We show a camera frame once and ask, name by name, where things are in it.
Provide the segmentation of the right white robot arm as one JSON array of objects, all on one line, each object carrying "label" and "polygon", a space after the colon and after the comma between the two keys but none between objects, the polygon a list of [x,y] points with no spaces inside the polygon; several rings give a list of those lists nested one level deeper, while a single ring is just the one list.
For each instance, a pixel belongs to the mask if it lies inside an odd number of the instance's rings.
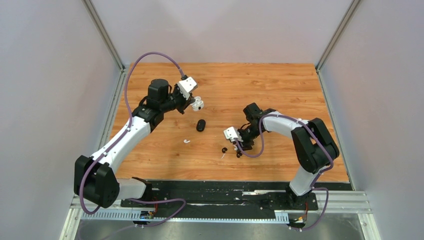
[{"label": "right white robot arm", "polygon": [[240,128],[225,130],[226,138],[236,146],[238,156],[257,158],[263,154],[265,143],[261,142],[259,153],[248,154],[255,144],[254,140],[264,140],[264,133],[278,133],[292,140],[300,165],[295,177],[289,182],[286,204],[298,209],[306,201],[320,176],[334,167],[339,157],[339,148],[320,118],[304,120],[284,115],[268,108],[261,109],[254,102],[243,109],[247,124]]}]

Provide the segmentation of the white earbud charging case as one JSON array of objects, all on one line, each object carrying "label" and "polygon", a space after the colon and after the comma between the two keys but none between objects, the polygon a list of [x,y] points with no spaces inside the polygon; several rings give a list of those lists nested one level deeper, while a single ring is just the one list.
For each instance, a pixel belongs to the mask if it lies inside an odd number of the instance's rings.
[{"label": "white earbud charging case", "polygon": [[191,99],[190,106],[191,109],[195,112],[202,110],[204,105],[205,103],[200,96],[195,96]]}]

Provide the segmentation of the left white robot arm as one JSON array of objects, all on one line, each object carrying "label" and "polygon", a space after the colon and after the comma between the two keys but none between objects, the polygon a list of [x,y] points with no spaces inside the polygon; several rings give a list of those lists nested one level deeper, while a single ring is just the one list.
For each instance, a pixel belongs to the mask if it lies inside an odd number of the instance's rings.
[{"label": "left white robot arm", "polygon": [[74,165],[74,193],[80,203],[88,200],[108,208],[116,200],[134,199],[140,206],[149,206],[153,193],[146,180],[133,177],[118,179],[116,172],[123,160],[164,119],[164,114],[177,110],[181,114],[195,102],[193,91],[198,88],[192,77],[186,77],[170,88],[165,79],[154,79],[147,95],[130,112],[121,130],[90,156],[81,155]]}]

